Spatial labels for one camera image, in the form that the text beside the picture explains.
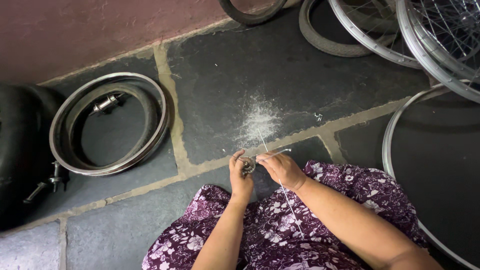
forearm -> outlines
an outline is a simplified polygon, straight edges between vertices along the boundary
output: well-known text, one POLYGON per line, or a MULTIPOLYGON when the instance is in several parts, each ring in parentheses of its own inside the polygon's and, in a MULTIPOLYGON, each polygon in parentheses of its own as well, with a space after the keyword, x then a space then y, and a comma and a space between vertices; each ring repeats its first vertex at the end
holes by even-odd
POLYGON ((247 202, 232 198, 193 264, 193 270, 235 269, 247 202))
POLYGON ((308 177, 298 197, 323 224, 372 268, 388 267, 418 247, 397 228, 343 194, 308 177))

dress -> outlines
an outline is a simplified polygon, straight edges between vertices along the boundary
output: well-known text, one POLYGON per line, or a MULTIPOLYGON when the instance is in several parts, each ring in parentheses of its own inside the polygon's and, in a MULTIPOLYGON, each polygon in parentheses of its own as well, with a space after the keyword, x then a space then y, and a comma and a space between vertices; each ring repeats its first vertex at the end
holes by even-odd
MULTIPOLYGON (((378 169, 311 160, 303 172, 370 208, 419 246, 426 245, 415 208, 396 180, 378 169)), ((239 262, 258 270, 363 269, 357 258, 293 193, 287 191, 304 233, 302 239, 281 189, 250 203, 244 217, 239 262)), ((185 213, 157 238, 147 252, 144 270, 190 269, 227 206, 230 194, 204 185, 185 213)))

hand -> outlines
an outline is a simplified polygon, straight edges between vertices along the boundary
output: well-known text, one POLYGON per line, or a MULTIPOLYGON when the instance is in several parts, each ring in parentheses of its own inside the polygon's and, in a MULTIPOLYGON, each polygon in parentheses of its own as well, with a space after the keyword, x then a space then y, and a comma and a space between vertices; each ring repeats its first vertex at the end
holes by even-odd
POLYGON ((253 179, 250 173, 247 175, 242 173, 244 161, 242 161, 240 156, 244 153, 245 150, 240 150, 230 158, 230 183, 232 185, 230 201, 248 204, 253 191, 253 179))
MULTIPOLYGON (((274 151, 267 152, 257 156, 259 160, 266 159, 275 154, 274 151)), ((296 192, 307 181, 307 176, 300 170, 293 159, 285 154, 278 154, 267 160, 259 162, 262 164, 272 177, 272 179, 280 183, 282 181, 284 187, 296 192)))

stone floor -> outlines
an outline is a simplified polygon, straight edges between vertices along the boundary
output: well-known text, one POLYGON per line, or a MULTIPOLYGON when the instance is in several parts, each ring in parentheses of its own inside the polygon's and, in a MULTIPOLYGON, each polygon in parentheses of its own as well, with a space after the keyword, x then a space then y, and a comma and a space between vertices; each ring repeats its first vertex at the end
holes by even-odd
MULTIPOLYGON (((101 178, 70 173, 23 225, 2 233, 0 246, 9 248, 0 249, 0 268, 139 269, 203 184, 230 190, 229 155, 241 147, 247 155, 264 150, 251 134, 259 112, 269 120, 269 149, 292 148, 300 166, 316 159, 382 169, 392 113, 427 89, 428 78, 376 55, 340 58, 317 50, 301 35, 298 12, 254 28, 225 22, 45 83, 68 96, 105 74, 141 73, 168 93, 174 121, 159 149, 135 168, 101 178)), ((468 249, 478 246, 478 234, 467 235, 480 223, 474 209, 480 186, 471 181, 479 149, 467 146, 478 135, 479 110, 453 94, 419 103, 399 122, 392 147, 398 181, 420 219, 477 266, 476 249, 468 249), (473 214, 459 227, 467 211, 473 214)), ((82 134, 85 154, 97 162, 123 156, 140 136, 142 117, 132 99, 92 117, 82 134)), ((278 188, 263 168, 253 175, 253 200, 278 188)), ((431 252, 446 269, 462 269, 433 246, 431 252)))

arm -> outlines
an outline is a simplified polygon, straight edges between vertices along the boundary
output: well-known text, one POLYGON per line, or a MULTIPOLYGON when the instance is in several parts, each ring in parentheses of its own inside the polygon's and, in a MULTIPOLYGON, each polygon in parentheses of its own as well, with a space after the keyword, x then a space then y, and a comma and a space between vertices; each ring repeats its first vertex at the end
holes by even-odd
MULTIPOLYGON (((267 158, 269 153, 257 156, 267 158)), ((286 155, 260 162, 272 178, 295 192, 348 248, 373 269, 442 269, 401 231, 343 194, 307 177, 286 155)))
POLYGON ((235 269, 239 257, 243 233, 243 215, 253 191, 252 176, 242 175, 243 161, 238 157, 245 151, 238 151, 230 159, 230 183, 232 197, 215 228, 200 250, 192 270, 235 269))

